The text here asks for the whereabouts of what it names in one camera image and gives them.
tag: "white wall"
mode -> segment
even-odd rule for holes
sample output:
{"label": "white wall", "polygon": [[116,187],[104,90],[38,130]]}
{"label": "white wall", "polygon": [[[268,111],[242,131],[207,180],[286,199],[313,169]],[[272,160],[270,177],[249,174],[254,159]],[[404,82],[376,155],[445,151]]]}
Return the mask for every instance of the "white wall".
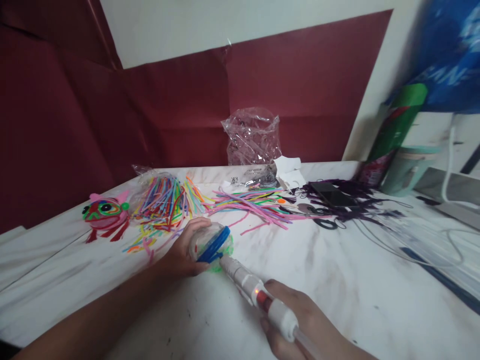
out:
{"label": "white wall", "polygon": [[[440,146],[442,151],[433,167],[446,170],[451,119],[451,113],[419,112],[402,145]],[[457,115],[455,122],[454,140],[457,144],[453,146],[452,171],[459,173],[480,144],[480,114]],[[480,179],[480,163],[470,175]]]}
{"label": "white wall", "polygon": [[405,80],[411,30],[426,0],[100,0],[124,68],[394,9],[344,160],[364,160],[379,105]]}

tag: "blue plastic bag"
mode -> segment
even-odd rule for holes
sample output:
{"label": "blue plastic bag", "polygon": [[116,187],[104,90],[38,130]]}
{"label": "blue plastic bag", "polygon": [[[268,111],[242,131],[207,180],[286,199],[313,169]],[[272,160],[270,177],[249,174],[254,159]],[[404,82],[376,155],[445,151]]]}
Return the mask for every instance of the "blue plastic bag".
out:
{"label": "blue plastic bag", "polygon": [[480,113],[480,0],[433,0],[421,29],[415,76],[422,111]]}

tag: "person's left hand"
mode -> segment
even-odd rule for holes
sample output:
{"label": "person's left hand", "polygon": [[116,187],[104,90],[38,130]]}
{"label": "person's left hand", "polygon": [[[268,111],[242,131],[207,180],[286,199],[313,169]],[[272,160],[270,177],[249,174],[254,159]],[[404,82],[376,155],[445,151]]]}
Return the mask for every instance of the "person's left hand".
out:
{"label": "person's left hand", "polygon": [[190,220],[180,237],[155,266],[162,268],[163,274],[168,274],[169,277],[177,279],[197,276],[203,273],[209,268],[209,264],[206,262],[195,262],[190,256],[189,244],[196,230],[209,227],[211,224],[210,219],[206,217],[197,217]]}

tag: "red light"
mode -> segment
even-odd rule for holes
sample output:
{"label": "red light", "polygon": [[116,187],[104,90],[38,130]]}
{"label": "red light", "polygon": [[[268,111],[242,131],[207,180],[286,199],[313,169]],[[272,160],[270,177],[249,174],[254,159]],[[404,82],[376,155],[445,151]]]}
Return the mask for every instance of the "red light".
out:
{"label": "red light", "polygon": [[263,291],[259,291],[256,295],[256,302],[260,309],[262,309],[266,314],[269,313],[270,305],[272,304],[272,299]]}

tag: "spray can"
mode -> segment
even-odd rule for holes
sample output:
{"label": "spray can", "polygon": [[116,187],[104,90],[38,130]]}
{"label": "spray can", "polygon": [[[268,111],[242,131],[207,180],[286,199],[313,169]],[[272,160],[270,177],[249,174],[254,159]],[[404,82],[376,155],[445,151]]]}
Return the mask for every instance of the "spray can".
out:
{"label": "spray can", "polygon": [[427,97],[422,83],[403,86],[391,102],[358,180],[377,187],[382,182],[390,162],[402,145],[415,117]]}

